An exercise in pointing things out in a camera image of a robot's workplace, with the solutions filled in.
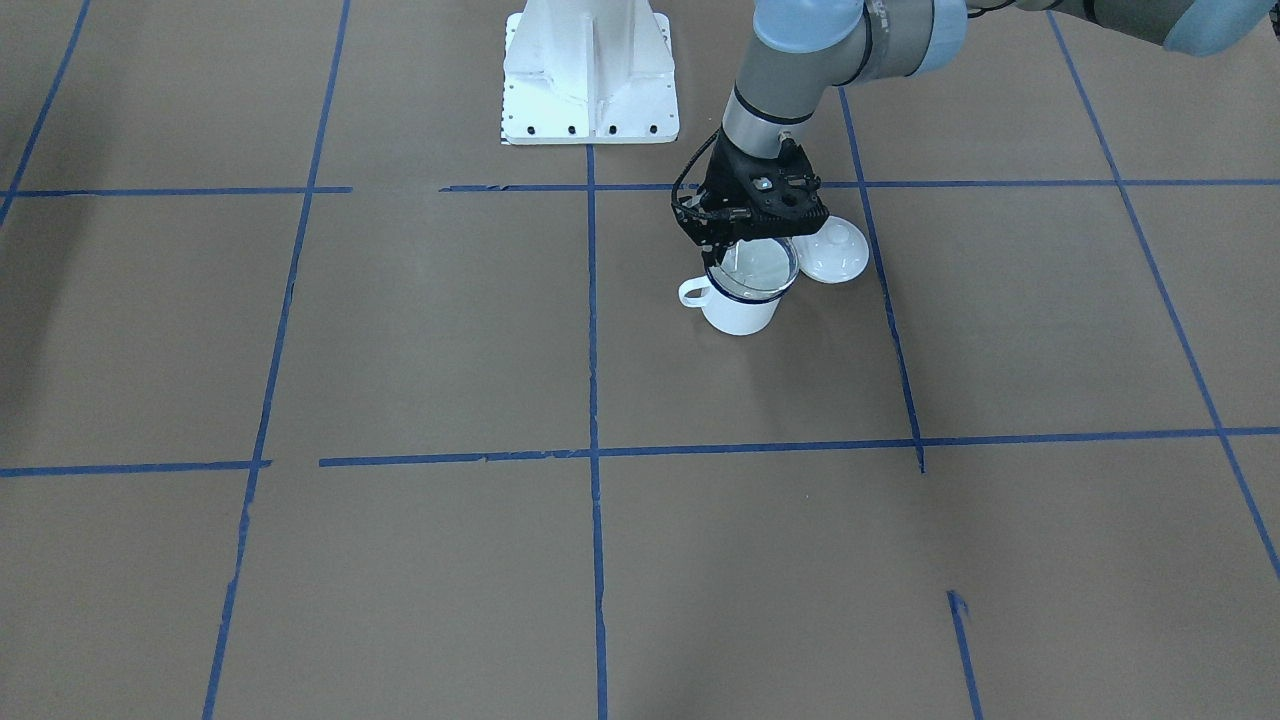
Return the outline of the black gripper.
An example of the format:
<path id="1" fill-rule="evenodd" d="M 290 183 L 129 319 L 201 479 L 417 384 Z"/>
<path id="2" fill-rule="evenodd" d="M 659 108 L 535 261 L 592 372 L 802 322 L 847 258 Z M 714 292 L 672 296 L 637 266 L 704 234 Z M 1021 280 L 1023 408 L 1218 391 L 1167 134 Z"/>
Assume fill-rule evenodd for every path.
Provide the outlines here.
<path id="1" fill-rule="evenodd" d="M 732 209 L 781 213 L 788 206 L 780 190 L 781 158 L 758 158 L 740 149 L 726 129 L 718 129 L 710 160 L 700 186 L 700 209 L 717 213 Z M 707 245 L 707 269 L 718 266 L 739 240 L 716 240 Z"/>

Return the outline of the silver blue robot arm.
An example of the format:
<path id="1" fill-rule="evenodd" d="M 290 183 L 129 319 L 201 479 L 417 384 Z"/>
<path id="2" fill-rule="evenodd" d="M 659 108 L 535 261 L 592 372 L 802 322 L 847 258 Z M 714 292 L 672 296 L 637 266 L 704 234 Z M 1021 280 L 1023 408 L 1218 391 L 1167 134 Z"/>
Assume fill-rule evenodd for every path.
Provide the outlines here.
<path id="1" fill-rule="evenodd" d="M 817 233 L 829 211 L 801 136 L 826 90 L 947 65 L 1001 1 L 759 1 L 694 196 L 672 197 L 705 266 L 742 241 Z"/>

